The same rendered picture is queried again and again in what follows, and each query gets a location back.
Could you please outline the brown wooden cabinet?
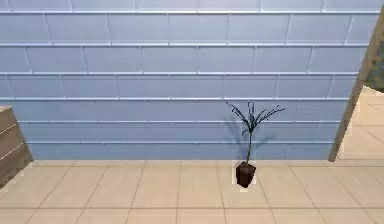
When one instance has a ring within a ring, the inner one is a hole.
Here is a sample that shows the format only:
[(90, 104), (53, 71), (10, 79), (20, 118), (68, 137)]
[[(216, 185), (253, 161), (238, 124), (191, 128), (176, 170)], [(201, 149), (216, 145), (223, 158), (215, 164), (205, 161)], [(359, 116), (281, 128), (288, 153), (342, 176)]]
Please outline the brown wooden cabinet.
[(11, 106), (0, 106), (0, 189), (33, 161)]

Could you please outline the bare plant in brown pot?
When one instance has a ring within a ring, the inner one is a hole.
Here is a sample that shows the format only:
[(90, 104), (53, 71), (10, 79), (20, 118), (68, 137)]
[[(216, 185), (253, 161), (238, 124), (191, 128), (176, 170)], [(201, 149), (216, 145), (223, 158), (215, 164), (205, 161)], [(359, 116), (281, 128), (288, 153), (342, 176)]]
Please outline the bare plant in brown pot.
[(242, 161), (235, 170), (237, 184), (243, 188), (248, 188), (256, 173), (256, 167), (250, 164), (253, 133), (262, 122), (268, 120), (271, 116), (278, 112), (285, 111), (285, 108), (277, 105), (275, 108), (263, 109), (258, 114), (255, 114), (255, 104), (247, 102), (248, 115), (245, 116), (235, 105), (229, 102), (226, 102), (226, 104), (231, 107), (231, 111), (245, 125), (245, 129), (242, 131), (242, 134), (248, 133), (249, 135), (246, 159)]

